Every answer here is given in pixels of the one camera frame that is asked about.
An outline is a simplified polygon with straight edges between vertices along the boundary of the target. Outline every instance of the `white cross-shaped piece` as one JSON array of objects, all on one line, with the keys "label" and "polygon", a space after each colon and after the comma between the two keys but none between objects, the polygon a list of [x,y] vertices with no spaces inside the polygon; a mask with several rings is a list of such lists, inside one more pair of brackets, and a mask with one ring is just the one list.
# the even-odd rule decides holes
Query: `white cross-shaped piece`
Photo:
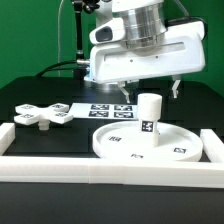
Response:
[{"label": "white cross-shaped piece", "polygon": [[39,108],[30,104],[17,106],[16,112],[20,115],[14,117],[14,121],[24,125],[31,125],[39,122],[40,130],[48,130],[50,121],[64,124],[73,119],[72,115],[66,113],[69,106],[56,103],[46,108]]}]

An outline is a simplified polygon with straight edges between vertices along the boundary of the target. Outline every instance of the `white tray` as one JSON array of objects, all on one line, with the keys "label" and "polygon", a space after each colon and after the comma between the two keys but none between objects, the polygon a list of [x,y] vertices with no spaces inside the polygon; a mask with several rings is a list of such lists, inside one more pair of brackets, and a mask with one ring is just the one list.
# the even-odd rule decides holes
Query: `white tray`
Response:
[{"label": "white tray", "polygon": [[139,131],[138,121],[112,123],[93,135],[93,149],[100,158],[144,159],[197,162],[203,144],[194,133],[174,125],[158,123],[159,145],[149,148],[147,134]]}]

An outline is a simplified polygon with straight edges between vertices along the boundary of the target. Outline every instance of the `white cylindrical cup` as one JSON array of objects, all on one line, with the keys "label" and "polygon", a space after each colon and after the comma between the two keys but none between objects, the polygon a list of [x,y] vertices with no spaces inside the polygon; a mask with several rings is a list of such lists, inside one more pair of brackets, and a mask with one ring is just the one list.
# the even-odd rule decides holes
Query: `white cylindrical cup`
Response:
[{"label": "white cylindrical cup", "polygon": [[162,96],[152,93],[138,95],[139,120],[158,121],[161,117]]},{"label": "white cylindrical cup", "polygon": [[145,136],[149,148],[159,144],[157,121],[161,117],[162,96],[157,94],[140,94],[138,96],[139,131]]}]

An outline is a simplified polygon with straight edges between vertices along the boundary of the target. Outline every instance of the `dark green backdrop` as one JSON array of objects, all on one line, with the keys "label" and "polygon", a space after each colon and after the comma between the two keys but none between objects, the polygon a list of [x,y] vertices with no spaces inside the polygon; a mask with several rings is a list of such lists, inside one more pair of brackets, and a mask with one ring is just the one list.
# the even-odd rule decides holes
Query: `dark green backdrop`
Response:
[{"label": "dark green backdrop", "polygon": [[[57,16],[61,0],[1,0],[0,4],[0,87],[20,76],[32,76],[57,62]],[[186,80],[208,84],[224,96],[224,13],[223,0],[182,0],[191,15],[208,22],[209,35],[203,42],[206,68],[185,75]],[[172,0],[165,0],[167,18],[181,16]],[[75,57],[75,21],[71,1],[62,10],[62,60]],[[94,15],[83,16],[84,50],[89,56],[88,33],[94,27]]]}]

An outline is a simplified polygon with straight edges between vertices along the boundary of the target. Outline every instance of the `black table surface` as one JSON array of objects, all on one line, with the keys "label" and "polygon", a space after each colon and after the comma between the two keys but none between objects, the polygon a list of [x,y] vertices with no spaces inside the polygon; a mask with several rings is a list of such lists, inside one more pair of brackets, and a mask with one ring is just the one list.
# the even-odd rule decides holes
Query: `black table surface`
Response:
[{"label": "black table surface", "polygon": [[[182,82],[178,99],[170,98],[172,82],[141,81],[140,93],[163,96],[161,122],[200,133],[211,128],[223,140],[224,98],[198,82]],[[0,121],[13,122],[15,106],[47,107],[54,103],[126,104],[120,92],[84,87],[71,78],[18,78],[0,90]],[[92,134],[114,120],[73,119],[51,123],[16,124],[16,140],[4,156],[96,157]],[[224,223],[224,190],[189,187],[106,184],[0,183],[0,223]]]}]

